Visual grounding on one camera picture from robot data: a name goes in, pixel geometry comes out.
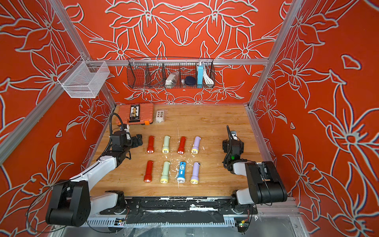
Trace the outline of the red flashlight back row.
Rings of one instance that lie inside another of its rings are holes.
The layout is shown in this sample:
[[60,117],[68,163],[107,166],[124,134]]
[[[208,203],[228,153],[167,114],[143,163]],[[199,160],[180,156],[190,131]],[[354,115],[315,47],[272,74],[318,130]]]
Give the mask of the red flashlight back row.
[[177,150],[177,153],[182,155],[185,152],[185,143],[186,143],[187,138],[185,136],[182,136],[180,139],[179,147]]
[[148,154],[154,153],[154,151],[155,151],[154,142],[155,142],[155,137],[152,135],[149,136],[148,147],[147,147],[147,153]]

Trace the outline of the red flashlight row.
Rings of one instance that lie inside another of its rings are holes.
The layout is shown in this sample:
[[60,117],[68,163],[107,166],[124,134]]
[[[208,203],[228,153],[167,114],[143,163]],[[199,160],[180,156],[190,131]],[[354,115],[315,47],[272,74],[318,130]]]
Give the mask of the red flashlight row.
[[154,142],[155,142],[155,137],[152,135],[149,136],[148,147],[147,147],[147,153],[148,154],[154,153],[154,151],[155,151]]
[[186,143],[187,138],[185,136],[182,136],[180,139],[179,147],[177,150],[177,153],[182,155],[185,152],[185,143]]
[[146,182],[146,183],[152,182],[153,165],[154,165],[153,161],[151,161],[151,160],[147,161],[146,172],[145,172],[145,176],[144,176],[144,182]]

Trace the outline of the purple flashlight back row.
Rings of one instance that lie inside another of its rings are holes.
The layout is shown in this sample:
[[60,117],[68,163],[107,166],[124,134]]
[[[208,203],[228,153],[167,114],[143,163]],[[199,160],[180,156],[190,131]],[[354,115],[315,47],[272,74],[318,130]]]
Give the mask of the purple flashlight back row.
[[196,136],[194,139],[193,147],[191,149],[192,154],[198,154],[199,153],[199,145],[200,145],[201,137]]

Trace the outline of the purple flashlight row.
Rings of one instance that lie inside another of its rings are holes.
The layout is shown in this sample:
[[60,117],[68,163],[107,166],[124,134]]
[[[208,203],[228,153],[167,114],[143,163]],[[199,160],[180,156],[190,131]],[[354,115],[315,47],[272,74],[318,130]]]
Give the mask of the purple flashlight row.
[[192,176],[190,179],[190,182],[194,185],[197,185],[199,183],[199,170],[200,170],[200,163],[195,162],[193,164]]
[[201,137],[196,136],[194,139],[193,147],[191,149],[192,154],[198,154],[199,153],[199,145],[200,145]]

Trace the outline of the cream flashlight back row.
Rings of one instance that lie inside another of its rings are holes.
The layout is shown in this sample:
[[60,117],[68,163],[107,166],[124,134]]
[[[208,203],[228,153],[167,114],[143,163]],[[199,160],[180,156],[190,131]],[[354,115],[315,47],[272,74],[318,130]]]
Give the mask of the cream flashlight back row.
[[170,152],[169,144],[170,144],[170,136],[166,135],[164,137],[162,153],[168,154]]

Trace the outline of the red flashlight front row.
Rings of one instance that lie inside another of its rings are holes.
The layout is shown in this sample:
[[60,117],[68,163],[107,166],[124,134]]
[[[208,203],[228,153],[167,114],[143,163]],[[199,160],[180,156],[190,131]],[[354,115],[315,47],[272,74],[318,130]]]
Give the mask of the red flashlight front row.
[[144,176],[144,182],[146,182],[146,183],[152,182],[153,165],[154,165],[153,161],[151,161],[151,160],[147,161],[146,172],[145,172],[145,176]]

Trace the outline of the purple flashlight front row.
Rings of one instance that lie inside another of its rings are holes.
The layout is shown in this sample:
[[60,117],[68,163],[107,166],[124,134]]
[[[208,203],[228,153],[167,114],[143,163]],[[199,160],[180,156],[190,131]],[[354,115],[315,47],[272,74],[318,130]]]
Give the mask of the purple flashlight front row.
[[190,182],[194,185],[197,185],[199,183],[199,170],[200,170],[200,163],[195,162],[193,164],[192,176],[190,179]]

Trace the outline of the green flashlight front row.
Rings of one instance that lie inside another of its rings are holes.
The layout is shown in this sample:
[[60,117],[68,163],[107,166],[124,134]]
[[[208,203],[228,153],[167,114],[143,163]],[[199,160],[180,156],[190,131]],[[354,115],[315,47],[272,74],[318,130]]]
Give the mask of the green flashlight front row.
[[165,161],[163,163],[163,168],[162,168],[162,173],[161,173],[161,178],[160,178],[160,182],[162,184],[166,184],[169,181],[169,169],[170,169],[170,162]]

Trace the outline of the blue flashlight front row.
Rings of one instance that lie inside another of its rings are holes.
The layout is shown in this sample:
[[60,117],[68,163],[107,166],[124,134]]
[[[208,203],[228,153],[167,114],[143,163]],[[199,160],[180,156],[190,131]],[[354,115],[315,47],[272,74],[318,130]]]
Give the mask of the blue flashlight front row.
[[178,183],[185,183],[185,171],[186,171],[186,162],[179,163],[179,171],[177,176]]

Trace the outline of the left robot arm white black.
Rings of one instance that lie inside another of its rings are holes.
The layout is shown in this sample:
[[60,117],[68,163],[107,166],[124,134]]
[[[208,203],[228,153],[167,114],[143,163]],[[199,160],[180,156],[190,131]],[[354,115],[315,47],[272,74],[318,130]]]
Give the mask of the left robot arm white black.
[[131,136],[125,123],[121,123],[118,131],[113,131],[111,126],[109,131],[109,142],[93,165],[53,186],[45,216],[47,224],[80,227],[90,216],[104,210],[113,210],[117,214],[126,212],[127,204],[122,191],[107,191],[97,197],[91,197],[90,191],[124,160],[131,159],[131,149],[143,145],[143,136]]

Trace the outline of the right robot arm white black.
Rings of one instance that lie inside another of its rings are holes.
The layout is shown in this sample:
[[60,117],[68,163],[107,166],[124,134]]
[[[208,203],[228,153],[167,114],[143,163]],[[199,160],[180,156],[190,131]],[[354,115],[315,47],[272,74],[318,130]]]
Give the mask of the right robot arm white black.
[[226,153],[223,166],[231,174],[245,176],[248,185],[245,189],[233,191],[231,206],[286,202],[288,194],[274,163],[258,163],[242,158],[244,142],[229,126],[227,133],[228,138],[222,143]]

